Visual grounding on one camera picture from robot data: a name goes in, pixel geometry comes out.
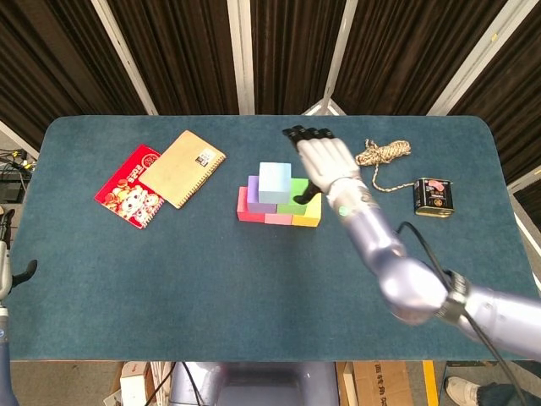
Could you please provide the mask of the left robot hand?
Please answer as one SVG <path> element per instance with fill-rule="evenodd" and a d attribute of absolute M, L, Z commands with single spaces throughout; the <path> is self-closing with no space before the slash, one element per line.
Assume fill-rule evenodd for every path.
<path fill-rule="evenodd" d="M 9 258 L 11 244 L 11 228 L 15 209 L 9 209 L 1 215 L 1 300 L 10 294 L 12 288 L 30 280 L 36 273 L 38 262 L 29 262 L 26 270 L 19 275 L 13 275 Z"/>

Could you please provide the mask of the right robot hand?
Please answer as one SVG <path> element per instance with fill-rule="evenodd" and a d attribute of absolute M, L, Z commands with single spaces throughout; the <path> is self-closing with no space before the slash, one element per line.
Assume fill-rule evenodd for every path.
<path fill-rule="evenodd" d="M 358 165 L 344 142 L 327 128 L 305 128 L 301 125 L 282 131 L 294 149 L 309 176 L 309 183 L 294 201 L 308 204 L 318 193 L 333 193 L 335 184 L 362 183 Z"/>

